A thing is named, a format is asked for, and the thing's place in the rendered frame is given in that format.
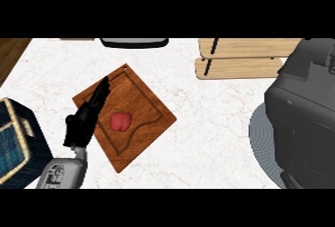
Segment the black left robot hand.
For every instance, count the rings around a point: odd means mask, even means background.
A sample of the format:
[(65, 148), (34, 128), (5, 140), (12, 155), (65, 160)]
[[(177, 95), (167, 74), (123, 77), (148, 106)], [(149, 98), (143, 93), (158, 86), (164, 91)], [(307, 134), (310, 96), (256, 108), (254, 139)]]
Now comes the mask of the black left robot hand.
[(109, 95), (109, 77), (105, 76), (95, 89), (93, 96), (80, 106), (76, 114), (65, 118), (67, 131), (64, 146), (86, 148), (95, 134), (99, 113)]

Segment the grey round placemat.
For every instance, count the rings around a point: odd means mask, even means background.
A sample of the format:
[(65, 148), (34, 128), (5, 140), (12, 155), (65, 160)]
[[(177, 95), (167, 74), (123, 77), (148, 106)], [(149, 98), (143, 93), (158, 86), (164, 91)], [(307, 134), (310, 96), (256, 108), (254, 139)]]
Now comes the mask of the grey round placemat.
[(264, 104), (260, 104), (250, 118), (248, 140), (257, 162), (267, 177), (285, 189), (281, 177), (284, 170), (275, 159), (273, 128), (267, 118)]

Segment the red bell pepper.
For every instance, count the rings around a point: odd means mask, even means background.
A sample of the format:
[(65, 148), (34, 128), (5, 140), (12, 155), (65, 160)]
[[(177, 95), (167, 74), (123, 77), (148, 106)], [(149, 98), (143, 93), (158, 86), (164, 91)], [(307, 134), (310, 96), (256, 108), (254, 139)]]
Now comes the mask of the red bell pepper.
[(115, 108), (109, 118), (109, 126), (114, 131), (126, 132), (132, 126), (133, 115)]

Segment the brown wooden cutting board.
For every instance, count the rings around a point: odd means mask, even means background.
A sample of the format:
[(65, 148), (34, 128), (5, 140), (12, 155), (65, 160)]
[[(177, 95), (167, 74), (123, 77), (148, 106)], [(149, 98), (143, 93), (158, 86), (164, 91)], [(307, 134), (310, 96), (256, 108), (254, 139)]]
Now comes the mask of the brown wooden cutting board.
[[(108, 77), (111, 93), (99, 114), (95, 136), (109, 163), (121, 173), (177, 118), (127, 64)], [(124, 132), (111, 128), (111, 116), (117, 112), (133, 116)]]

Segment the blue wicker basket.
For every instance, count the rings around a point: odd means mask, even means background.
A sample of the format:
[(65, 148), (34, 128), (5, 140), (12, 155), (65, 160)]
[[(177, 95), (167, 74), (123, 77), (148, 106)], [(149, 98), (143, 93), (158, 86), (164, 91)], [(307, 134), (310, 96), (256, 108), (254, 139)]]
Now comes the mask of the blue wicker basket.
[(52, 151), (33, 111), (0, 98), (0, 189), (24, 189), (40, 177)]

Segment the dark brown wooden panel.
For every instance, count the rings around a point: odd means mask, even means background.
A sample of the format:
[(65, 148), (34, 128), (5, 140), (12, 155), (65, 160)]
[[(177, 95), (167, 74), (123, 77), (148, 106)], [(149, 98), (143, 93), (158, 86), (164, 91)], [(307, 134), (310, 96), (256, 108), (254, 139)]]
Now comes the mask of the dark brown wooden panel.
[(0, 38), (0, 86), (28, 48), (30, 38)]

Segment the black and grey appliance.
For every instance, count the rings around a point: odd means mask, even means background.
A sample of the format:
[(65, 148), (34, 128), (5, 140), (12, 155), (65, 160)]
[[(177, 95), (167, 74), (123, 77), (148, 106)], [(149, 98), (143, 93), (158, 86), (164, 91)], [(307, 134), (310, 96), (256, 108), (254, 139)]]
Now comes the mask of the black and grey appliance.
[(167, 38), (101, 38), (107, 47), (124, 49), (160, 48), (168, 44)]

